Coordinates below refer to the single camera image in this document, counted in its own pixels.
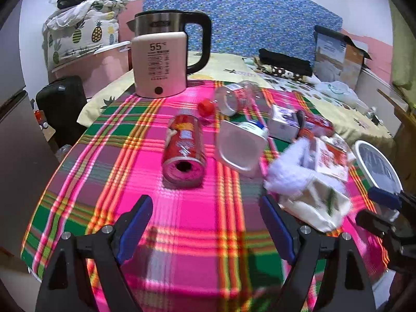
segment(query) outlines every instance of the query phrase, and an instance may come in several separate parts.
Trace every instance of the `blue patterned headboard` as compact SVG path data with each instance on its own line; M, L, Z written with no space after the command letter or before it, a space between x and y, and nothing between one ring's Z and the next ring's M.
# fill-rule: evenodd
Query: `blue patterned headboard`
M143 10L180 9L207 13L214 53L258 55L260 48L313 61L314 26L339 31L342 18L310 0L144 0ZM199 51L201 30L188 25L189 49Z

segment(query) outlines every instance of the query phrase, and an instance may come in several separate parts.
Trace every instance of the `electric kettle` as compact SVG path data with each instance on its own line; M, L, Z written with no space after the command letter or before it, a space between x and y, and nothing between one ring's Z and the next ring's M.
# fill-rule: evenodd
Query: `electric kettle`
M202 27L202 56L188 66L187 23ZM134 32L132 65L136 93L157 99L186 89L186 75L201 70L208 63L211 50L211 19L197 11L145 11L127 22Z

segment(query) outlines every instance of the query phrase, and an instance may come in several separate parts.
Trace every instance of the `kettle button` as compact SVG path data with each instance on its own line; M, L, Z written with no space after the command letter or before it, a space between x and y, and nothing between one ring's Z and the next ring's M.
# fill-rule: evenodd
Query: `kettle button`
M162 87L156 87L155 88L155 94L156 95L160 95L163 92L163 88Z

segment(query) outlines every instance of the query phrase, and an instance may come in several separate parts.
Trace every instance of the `green curtain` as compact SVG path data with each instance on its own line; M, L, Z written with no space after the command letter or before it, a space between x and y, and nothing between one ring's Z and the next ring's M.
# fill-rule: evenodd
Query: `green curtain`
M396 6L390 1L393 23L392 84L416 105L416 39Z

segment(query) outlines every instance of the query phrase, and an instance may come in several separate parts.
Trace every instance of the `red soda can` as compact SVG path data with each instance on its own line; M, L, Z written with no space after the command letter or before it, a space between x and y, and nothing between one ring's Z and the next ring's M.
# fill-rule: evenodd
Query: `red soda can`
M197 187L205 175L202 126L193 115L179 114L168 125L162 173L177 187Z
M312 132L315 137L332 137L335 133L332 122L322 116L315 115L309 111L298 110L296 117L299 122L299 132L302 132L302 129L306 129Z

